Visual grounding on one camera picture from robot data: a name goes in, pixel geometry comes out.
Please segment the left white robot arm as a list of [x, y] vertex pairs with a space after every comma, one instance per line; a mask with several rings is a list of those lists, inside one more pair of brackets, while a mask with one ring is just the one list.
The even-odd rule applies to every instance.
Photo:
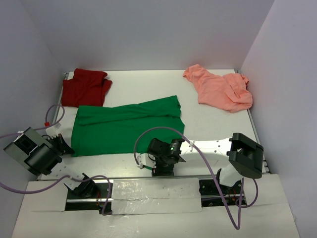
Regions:
[[35, 176], [65, 177], [65, 186], [79, 197], [91, 198], [98, 193], [97, 185], [86, 174], [70, 169], [62, 160], [63, 155], [75, 151], [61, 134], [44, 138], [29, 127], [3, 150]]

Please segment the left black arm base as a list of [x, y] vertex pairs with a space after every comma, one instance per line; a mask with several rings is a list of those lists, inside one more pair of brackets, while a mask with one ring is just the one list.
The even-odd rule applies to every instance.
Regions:
[[106, 181], [86, 182], [83, 190], [68, 188], [65, 211], [98, 211], [100, 215], [109, 215], [111, 210], [111, 191]]

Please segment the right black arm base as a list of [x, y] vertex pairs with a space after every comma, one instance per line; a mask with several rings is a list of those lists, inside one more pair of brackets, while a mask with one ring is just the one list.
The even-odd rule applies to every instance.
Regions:
[[[233, 187], [220, 185], [221, 191], [228, 206], [238, 205], [240, 196], [241, 181], [237, 181]], [[201, 195], [202, 207], [224, 206], [220, 193], [215, 182], [211, 178], [199, 179], [199, 193]]]

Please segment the green t shirt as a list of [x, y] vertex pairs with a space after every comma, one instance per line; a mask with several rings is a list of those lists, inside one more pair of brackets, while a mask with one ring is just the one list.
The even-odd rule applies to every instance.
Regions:
[[177, 96], [113, 108], [80, 106], [71, 136], [73, 157], [145, 153], [153, 138], [170, 142], [184, 128]]

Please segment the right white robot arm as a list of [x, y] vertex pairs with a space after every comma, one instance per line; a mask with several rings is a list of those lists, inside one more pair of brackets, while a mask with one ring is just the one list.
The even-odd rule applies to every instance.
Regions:
[[215, 188], [226, 194], [242, 178], [262, 177], [264, 148], [241, 133], [230, 138], [210, 141], [173, 139], [170, 143], [157, 138], [150, 141], [146, 153], [139, 155], [142, 168], [152, 171], [154, 177], [171, 177], [175, 165], [203, 161], [225, 161], [218, 170]]

